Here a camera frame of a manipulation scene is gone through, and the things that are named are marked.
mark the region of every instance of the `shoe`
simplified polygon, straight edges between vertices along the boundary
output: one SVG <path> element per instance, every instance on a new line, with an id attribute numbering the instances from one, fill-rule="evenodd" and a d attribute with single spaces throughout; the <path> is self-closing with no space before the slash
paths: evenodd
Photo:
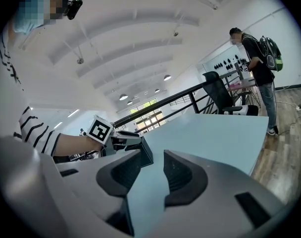
<path id="1" fill-rule="evenodd" d="M 276 134 L 274 129 L 267 129 L 267 134 L 274 136 Z"/>

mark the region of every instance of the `black metal railing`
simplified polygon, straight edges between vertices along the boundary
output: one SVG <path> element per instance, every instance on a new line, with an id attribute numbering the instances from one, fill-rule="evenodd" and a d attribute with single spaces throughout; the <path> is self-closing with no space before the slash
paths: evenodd
<path id="1" fill-rule="evenodd" d="M 231 76 L 232 74 L 234 74 L 234 73 L 238 73 L 238 76 L 236 76 L 235 78 L 233 78 L 233 79 L 231 79 L 229 81 L 227 78 L 229 76 Z M 237 70 L 233 70 L 233 71 L 231 71 L 231 72 L 229 72 L 227 74 L 221 75 L 220 78 L 221 79 L 225 78 L 225 80 L 226 80 L 225 86 L 227 88 L 230 86 L 230 83 L 232 81 L 234 81 L 235 79 L 237 79 L 237 78 L 243 79 L 242 74 L 241 74 L 239 68 Z M 176 105 L 177 104 L 177 100 L 180 100 L 180 99 L 183 100 L 181 103 L 183 103 L 183 102 L 186 103 L 186 101 L 184 101 L 185 99 L 186 100 L 190 100 L 191 103 L 189 103 L 188 105 L 185 105 L 184 107 L 182 107 L 182 108 L 180 108 L 180 109 L 178 109 L 178 110 L 170 113 L 169 115 L 167 115 L 167 116 L 165 116 L 165 117 L 163 117 L 161 119 L 158 119 L 156 122 L 151 122 L 149 125 L 141 128 L 141 129 L 139 129 L 139 130 L 137 130 L 135 132 L 139 133 L 139 132 L 141 132 L 141 131 L 143 131 L 145 129 L 148 129 L 148 128 L 154 126 L 155 124 L 160 123 L 161 121 L 164 121 L 165 119 L 168 119 L 168 118 L 174 116 L 175 114 L 177 114 L 177 113 L 179 113 L 179 112 L 181 112 L 181 111 L 183 111 L 183 110 L 185 110 L 185 109 L 187 109 L 187 108 L 189 108 L 191 106 L 193 107 L 193 109 L 194 109 L 194 111 L 195 111 L 196 114 L 216 114 L 217 113 L 217 108 L 215 110 L 213 110 L 213 108 L 214 108 L 215 105 L 214 105 L 214 102 L 211 100 L 210 97 L 208 99 L 208 102 L 207 102 L 206 106 L 204 108 L 200 109 L 200 110 L 198 109 L 197 103 L 199 101 L 201 101 L 201 100 L 203 100 L 203 99 L 205 99 L 205 98 L 208 97 L 208 95 L 206 94 L 206 95 L 204 95 L 201 98 L 199 98 L 199 99 L 196 100 L 195 99 L 195 93 L 198 90 L 200 90 L 200 89 L 202 89 L 202 84 L 195 85 L 195 86 L 193 86 L 193 87 L 191 87 L 191 88 L 189 88 L 187 90 L 184 90 L 184 91 L 182 91 L 180 93 L 177 93 L 175 95 L 169 96 L 166 99 L 163 99 L 163 100 L 161 100 L 159 102 L 156 102 L 156 103 L 154 103 L 154 104 L 152 104 L 152 105 L 150 105 L 150 106 L 148 106 L 148 107 L 146 107 L 146 108 L 144 108 L 142 110 L 139 110 L 139 111 L 137 111 L 137 112 L 135 112 L 135 113 L 133 113 L 131 115 L 128 115 L 128 116 L 126 116 L 126 117 L 124 117 L 124 118 L 116 121 L 114 123 L 115 124 L 115 128 L 118 128 L 118 127 L 120 127 L 120 126 L 122 126 L 124 124 L 127 124 L 128 122 L 131 122 L 131 121 L 133 121 L 133 120 L 135 120 L 137 118 L 140 118 L 140 117 L 148 114 L 149 112 L 154 111 L 156 109 L 159 109 L 159 108 L 161 108 L 161 107 L 163 107 L 163 106 L 165 106 L 167 104 L 171 105 L 171 103 L 175 103 L 175 105 Z"/>

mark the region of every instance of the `baseboard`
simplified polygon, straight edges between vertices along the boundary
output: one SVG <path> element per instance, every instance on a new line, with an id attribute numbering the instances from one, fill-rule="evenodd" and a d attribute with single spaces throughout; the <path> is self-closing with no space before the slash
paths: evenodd
<path id="1" fill-rule="evenodd" d="M 288 89 L 293 89 L 293 88 L 301 88 L 301 84 L 299 85 L 291 85 L 291 86 L 282 86 L 282 87 L 276 87 L 275 90 L 283 90 L 285 88 L 288 88 Z"/>

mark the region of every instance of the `light blue tabletop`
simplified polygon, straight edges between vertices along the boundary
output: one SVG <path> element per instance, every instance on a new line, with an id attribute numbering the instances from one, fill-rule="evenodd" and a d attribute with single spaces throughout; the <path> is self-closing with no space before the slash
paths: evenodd
<path id="1" fill-rule="evenodd" d="M 144 135 L 154 163 L 141 169 L 128 202 L 135 237 L 147 234 L 164 212 L 169 194 L 163 151 L 176 150 L 234 166 L 250 174 L 261 151 L 268 117 L 182 115 Z"/>

